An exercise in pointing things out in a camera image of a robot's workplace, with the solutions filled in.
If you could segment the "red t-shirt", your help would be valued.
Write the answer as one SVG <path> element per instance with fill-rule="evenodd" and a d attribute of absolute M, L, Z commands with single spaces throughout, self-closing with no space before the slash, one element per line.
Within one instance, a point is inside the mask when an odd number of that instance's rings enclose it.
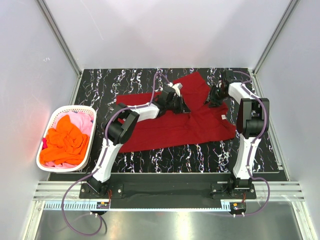
<path fill-rule="evenodd" d="M 210 107 L 205 103 L 210 87 L 199 72 L 174 83 L 182 84 L 180 92 L 190 112 L 175 114 L 169 110 L 159 118 L 138 122 L 120 153 L 225 141 L 236 136 L 236 127 L 226 119 L 228 106 Z"/>

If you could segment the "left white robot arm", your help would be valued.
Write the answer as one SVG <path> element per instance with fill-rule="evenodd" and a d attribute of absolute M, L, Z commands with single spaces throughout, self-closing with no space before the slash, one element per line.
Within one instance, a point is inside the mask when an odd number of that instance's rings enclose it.
<path fill-rule="evenodd" d="M 131 138 L 138 122 L 162 117 L 167 111 L 185 113 L 188 109 L 182 94 L 181 83 L 169 84 L 151 101 L 142 105 L 127 106 L 119 103 L 107 118 L 102 148 L 95 168 L 87 184 L 90 192 L 97 198 L 108 193 L 107 181 L 111 177 L 114 161 L 121 147 Z"/>

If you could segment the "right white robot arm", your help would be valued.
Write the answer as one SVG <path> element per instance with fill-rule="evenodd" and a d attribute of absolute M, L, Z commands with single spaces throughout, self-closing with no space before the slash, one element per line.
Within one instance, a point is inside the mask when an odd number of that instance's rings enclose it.
<path fill-rule="evenodd" d="M 246 84 L 251 80 L 238 80 L 235 73 L 230 69 L 224 70 L 219 82 L 212 86 L 206 102 L 211 108 L 220 107 L 227 98 L 239 104 L 236 131 L 240 143 L 237 160 L 226 187 L 228 195 L 236 199 L 251 189 L 256 151 L 263 134 L 269 129 L 270 101 L 249 90 Z"/>

